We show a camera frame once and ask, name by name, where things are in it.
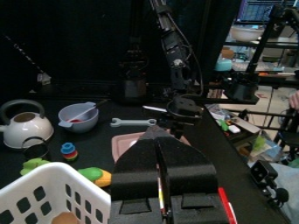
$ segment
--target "white basket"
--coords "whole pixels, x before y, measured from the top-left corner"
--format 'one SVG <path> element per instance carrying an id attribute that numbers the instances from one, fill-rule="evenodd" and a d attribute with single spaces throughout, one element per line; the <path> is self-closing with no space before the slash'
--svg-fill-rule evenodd
<path id="1" fill-rule="evenodd" d="M 51 223 L 73 212 L 79 223 L 108 223 L 109 195 L 64 163 L 33 169 L 0 190 L 0 223 Z"/>

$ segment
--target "black surface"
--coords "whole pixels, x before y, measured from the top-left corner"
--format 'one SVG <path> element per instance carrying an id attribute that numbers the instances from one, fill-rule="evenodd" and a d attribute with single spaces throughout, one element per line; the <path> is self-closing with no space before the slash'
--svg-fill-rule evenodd
<path id="1" fill-rule="evenodd" d="M 141 119 L 141 107 L 124 107 L 108 102 L 99 109 L 99 121 L 95 129 L 89 133 L 69 133 L 59 123 L 59 111 L 63 107 L 77 101 L 39 101 L 45 108 L 45 116 L 51 120 L 55 128 L 49 141 L 52 161 L 63 161 L 60 148 L 65 142 L 72 142 L 79 151 L 79 159 L 71 164 L 75 169 L 91 166 L 100 167 L 112 172 L 113 158 L 111 152 L 111 138 L 117 135 L 145 131 L 145 127 L 119 127 L 111 128 L 112 117 L 121 119 Z M 237 223 L 287 223 L 279 210 L 267 204 L 267 199 L 261 195 L 253 180 L 249 177 L 249 169 L 240 156 L 224 137 L 217 124 L 211 115 L 204 112 L 200 127 L 185 127 L 184 136 L 192 147 L 197 148 L 208 160 L 213 163 L 217 173 L 219 186 L 223 186 L 228 195 L 228 200 L 233 206 Z M 5 147 L 2 140 L 0 143 L 0 187 L 8 185 L 20 178 L 24 155 Z"/>

